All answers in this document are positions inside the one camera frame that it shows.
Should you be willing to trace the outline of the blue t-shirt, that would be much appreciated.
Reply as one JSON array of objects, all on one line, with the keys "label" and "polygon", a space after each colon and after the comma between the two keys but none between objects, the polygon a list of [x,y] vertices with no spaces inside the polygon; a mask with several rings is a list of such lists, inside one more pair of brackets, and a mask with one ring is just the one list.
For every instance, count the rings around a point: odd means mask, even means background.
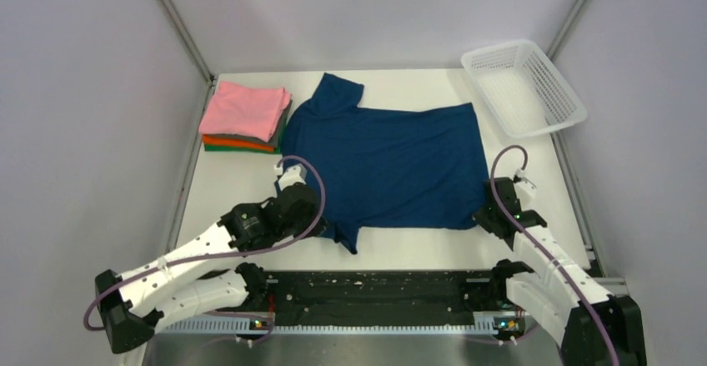
[{"label": "blue t-shirt", "polygon": [[326,238],[357,250],[361,228],[470,229],[489,176],[474,107],[364,108],[364,86],[326,73],[280,144],[326,191]]}]

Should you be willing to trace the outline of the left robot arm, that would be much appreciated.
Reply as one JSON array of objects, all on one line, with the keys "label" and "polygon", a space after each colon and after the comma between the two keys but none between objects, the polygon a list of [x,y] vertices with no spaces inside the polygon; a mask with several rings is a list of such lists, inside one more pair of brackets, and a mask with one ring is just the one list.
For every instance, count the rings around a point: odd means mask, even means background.
[{"label": "left robot arm", "polygon": [[270,295],[262,268],[242,261],[325,228],[325,188],[296,182],[260,203],[241,203],[196,238],[141,268],[95,278],[93,305],[112,353],[132,351],[167,326],[221,309],[257,310]]}]

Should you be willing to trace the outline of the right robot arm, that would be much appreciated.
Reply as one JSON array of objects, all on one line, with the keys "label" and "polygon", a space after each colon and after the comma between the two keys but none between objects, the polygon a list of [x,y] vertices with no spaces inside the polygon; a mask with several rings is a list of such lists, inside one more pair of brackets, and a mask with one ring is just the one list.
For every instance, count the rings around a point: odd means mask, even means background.
[{"label": "right robot arm", "polygon": [[517,178],[484,181],[486,202],[474,214],[516,257],[491,270],[488,298],[531,315],[556,342],[566,365],[645,365],[642,314],[629,295],[611,293],[557,243],[536,211],[524,210]]}]

